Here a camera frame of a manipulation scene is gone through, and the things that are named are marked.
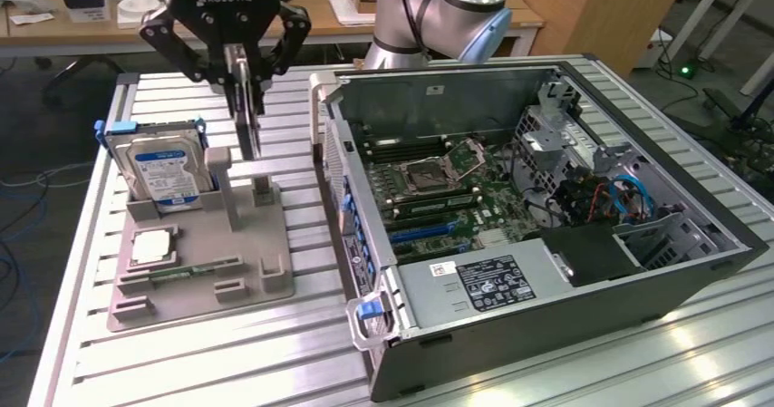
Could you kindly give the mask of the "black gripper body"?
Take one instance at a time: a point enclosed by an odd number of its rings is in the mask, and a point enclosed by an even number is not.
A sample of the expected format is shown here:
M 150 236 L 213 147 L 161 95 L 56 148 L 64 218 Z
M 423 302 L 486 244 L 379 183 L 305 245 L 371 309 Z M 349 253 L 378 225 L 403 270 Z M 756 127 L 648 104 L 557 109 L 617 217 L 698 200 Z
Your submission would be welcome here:
M 169 0 L 173 18 L 209 45 L 257 45 L 279 14 L 279 0 Z

